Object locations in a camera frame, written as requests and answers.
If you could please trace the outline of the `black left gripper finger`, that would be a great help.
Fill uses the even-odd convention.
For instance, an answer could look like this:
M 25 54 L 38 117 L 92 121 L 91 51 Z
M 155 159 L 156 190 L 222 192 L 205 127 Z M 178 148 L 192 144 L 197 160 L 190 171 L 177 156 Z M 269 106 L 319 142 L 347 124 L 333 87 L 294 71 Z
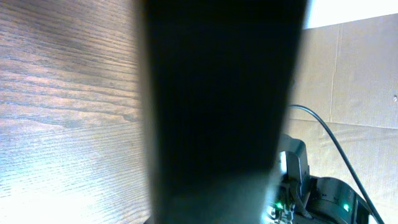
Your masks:
M 261 223 L 306 1 L 138 3 L 154 223 Z

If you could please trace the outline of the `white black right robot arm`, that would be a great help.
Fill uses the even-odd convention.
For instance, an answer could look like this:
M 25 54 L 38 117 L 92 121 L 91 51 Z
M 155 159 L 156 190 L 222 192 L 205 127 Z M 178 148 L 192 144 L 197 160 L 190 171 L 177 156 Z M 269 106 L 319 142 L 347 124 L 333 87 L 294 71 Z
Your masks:
M 286 134 L 279 142 L 280 182 L 269 202 L 265 223 L 373 223 L 370 208 L 347 183 L 310 174 L 303 141 Z

